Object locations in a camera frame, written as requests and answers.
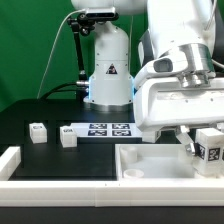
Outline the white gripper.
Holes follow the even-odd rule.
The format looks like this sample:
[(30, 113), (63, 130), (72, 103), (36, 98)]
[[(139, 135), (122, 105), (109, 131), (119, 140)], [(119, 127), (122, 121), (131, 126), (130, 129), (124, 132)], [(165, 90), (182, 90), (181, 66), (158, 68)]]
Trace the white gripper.
[(177, 140), (189, 156), (195, 156), (189, 127), (224, 122), (224, 78), (213, 79), (210, 87), (190, 89), (182, 88), (176, 77), (149, 79), (136, 92), (133, 105), (139, 130), (178, 126)]

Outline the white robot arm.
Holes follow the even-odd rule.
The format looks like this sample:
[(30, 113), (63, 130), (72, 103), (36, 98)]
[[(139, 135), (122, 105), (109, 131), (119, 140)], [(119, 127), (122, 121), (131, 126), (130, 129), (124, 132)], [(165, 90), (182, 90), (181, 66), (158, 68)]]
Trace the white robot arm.
[(224, 122), (224, 78), (216, 76), (212, 59), (217, 0), (71, 1), (85, 11), (147, 13), (146, 39), (138, 46), (142, 68), (134, 79), (142, 133)]

